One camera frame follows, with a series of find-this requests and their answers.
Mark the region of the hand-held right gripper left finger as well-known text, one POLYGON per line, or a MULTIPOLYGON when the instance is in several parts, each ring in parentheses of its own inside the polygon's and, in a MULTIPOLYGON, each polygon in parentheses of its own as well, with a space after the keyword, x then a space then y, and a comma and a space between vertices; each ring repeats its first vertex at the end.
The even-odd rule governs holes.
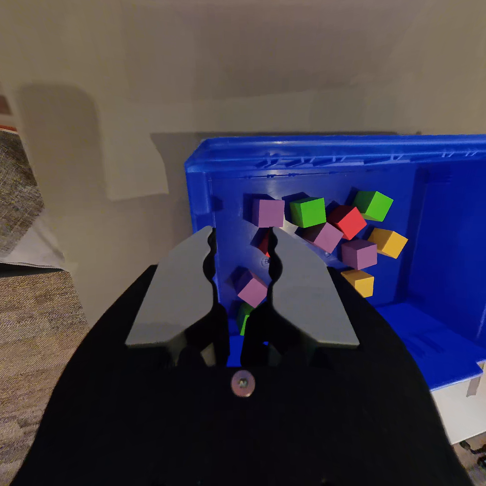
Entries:
POLYGON ((184 348, 190 327, 220 310, 214 237, 214 228, 205 226, 160 260, 125 340, 128 348, 184 348))

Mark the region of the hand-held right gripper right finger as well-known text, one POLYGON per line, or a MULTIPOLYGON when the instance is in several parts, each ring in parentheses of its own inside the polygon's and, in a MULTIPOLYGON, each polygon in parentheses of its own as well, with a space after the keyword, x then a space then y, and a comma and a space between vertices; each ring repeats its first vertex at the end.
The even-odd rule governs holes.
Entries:
POLYGON ((325 261, 282 228, 271 229, 269 254, 274 310, 319 345, 357 348, 359 339, 325 261))

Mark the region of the purple cube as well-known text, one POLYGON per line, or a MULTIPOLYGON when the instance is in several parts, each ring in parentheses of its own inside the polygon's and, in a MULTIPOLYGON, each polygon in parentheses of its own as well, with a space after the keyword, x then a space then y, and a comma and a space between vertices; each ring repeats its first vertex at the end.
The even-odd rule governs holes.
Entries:
POLYGON ((238 267, 232 274, 232 283, 237 297, 253 308, 267 297, 267 284, 247 268, 238 267))
POLYGON ((363 270, 378 262, 376 243, 367 240, 351 240, 341 244, 341 261, 355 270, 363 270))
POLYGON ((252 203, 252 223, 258 228, 282 228, 285 201, 255 198, 252 203))
POLYGON ((343 238, 343 232, 328 222, 305 228, 302 238, 313 246, 331 254, 343 238))

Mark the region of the green cube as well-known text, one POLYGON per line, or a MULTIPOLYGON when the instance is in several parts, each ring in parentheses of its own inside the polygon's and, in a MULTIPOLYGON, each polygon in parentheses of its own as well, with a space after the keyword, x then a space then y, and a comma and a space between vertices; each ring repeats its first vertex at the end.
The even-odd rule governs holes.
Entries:
POLYGON ((365 220, 383 222, 393 202, 392 198, 379 191, 358 191, 353 206, 365 220))
POLYGON ((239 330, 239 335, 244 336, 246 331, 246 321, 249 318, 250 314, 254 310, 247 302, 243 301, 238 309, 236 324, 239 330))
POLYGON ((309 228, 327 222, 324 198, 307 197, 289 203, 290 222, 299 228, 309 228))

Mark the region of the blue plastic bin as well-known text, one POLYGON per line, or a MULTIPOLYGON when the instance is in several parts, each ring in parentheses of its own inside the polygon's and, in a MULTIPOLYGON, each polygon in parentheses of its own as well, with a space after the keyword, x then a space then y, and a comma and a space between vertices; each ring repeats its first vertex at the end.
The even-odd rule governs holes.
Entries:
POLYGON ((258 251, 252 199, 324 198, 358 191, 393 199, 374 228, 408 242, 378 256, 368 301, 393 327, 431 391, 469 381, 485 362, 485 135, 217 137, 185 162, 193 232, 216 228, 215 282, 229 316, 228 365, 240 365, 234 279, 249 269, 270 282, 258 251))

